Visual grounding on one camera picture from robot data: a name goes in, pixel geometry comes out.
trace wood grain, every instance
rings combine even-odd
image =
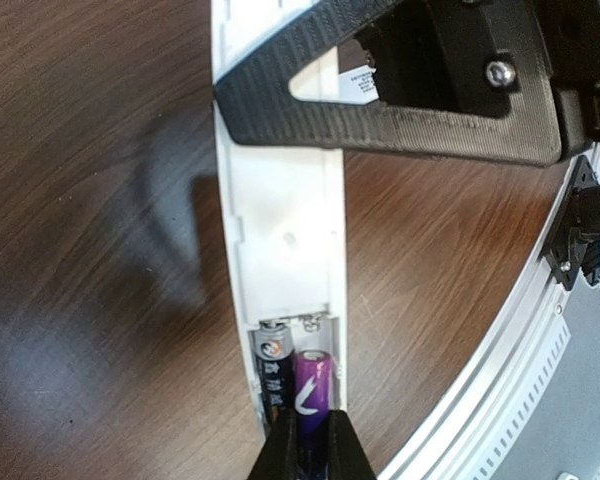
[[[208,3],[0,1],[0,479],[255,460]],[[474,351],[562,173],[347,155],[351,416],[376,470]]]

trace metal screw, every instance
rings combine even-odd
[[[495,60],[487,65],[485,76],[493,88],[507,88],[516,81],[516,69],[508,62]]]

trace gray floor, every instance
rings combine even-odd
[[[495,480],[554,480],[600,468],[600,290],[580,278],[565,310],[571,342]]]

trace white plastic casing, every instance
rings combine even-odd
[[[214,82],[312,5],[310,0],[213,0]],[[300,72],[294,95],[338,98],[337,50]],[[216,108],[216,145],[231,289],[251,396],[262,421],[251,331],[285,319],[296,351],[334,357],[334,408],[346,408],[346,248],[342,152],[243,147]],[[303,315],[320,316],[320,329]]]

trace brown wooden surface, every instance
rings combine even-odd
[[[208,0],[0,0],[0,479],[244,478]],[[466,363],[562,168],[350,154],[350,412],[374,468]]]

